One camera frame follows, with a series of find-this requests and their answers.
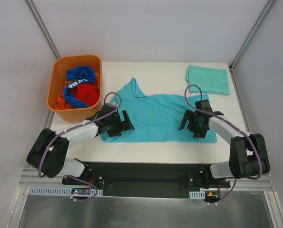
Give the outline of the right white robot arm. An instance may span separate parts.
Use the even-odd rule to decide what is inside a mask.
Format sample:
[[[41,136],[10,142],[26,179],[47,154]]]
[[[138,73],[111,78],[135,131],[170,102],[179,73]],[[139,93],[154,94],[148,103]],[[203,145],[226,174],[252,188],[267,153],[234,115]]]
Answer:
[[[222,112],[213,111],[208,100],[197,101],[194,111],[185,111],[179,130],[185,127],[194,138],[203,139],[211,130],[230,145],[229,161],[211,164],[203,175],[206,186],[216,186],[220,178],[258,179],[270,172],[264,137],[239,129]]]

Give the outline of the light blue t shirt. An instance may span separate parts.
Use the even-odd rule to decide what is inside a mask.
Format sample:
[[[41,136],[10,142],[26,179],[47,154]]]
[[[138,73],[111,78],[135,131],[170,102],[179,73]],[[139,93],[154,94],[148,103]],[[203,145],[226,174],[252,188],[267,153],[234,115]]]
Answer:
[[[121,105],[119,111],[127,111],[134,130],[110,137],[101,135],[106,143],[216,143],[216,134],[209,130],[205,138],[195,138],[188,129],[179,126],[189,105],[200,99],[208,99],[207,94],[195,95],[185,100],[181,95],[156,94],[147,96],[140,89],[137,80],[132,78],[111,99],[111,103]]]

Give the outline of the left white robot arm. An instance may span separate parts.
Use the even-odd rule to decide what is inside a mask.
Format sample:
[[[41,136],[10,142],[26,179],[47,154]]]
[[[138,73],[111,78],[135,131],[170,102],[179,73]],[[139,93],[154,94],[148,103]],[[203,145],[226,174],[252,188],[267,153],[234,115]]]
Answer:
[[[123,132],[134,130],[126,110],[121,120],[117,106],[105,103],[94,116],[69,129],[56,132],[43,129],[34,142],[26,161],[38,170],[42,177],[54,178],[57,175],[73,176],[74,181],[84,185],[89,181],[87,165],[77,159],[68,159],[68,149],[86,139],[102,134],[108,137],[120,136]]]

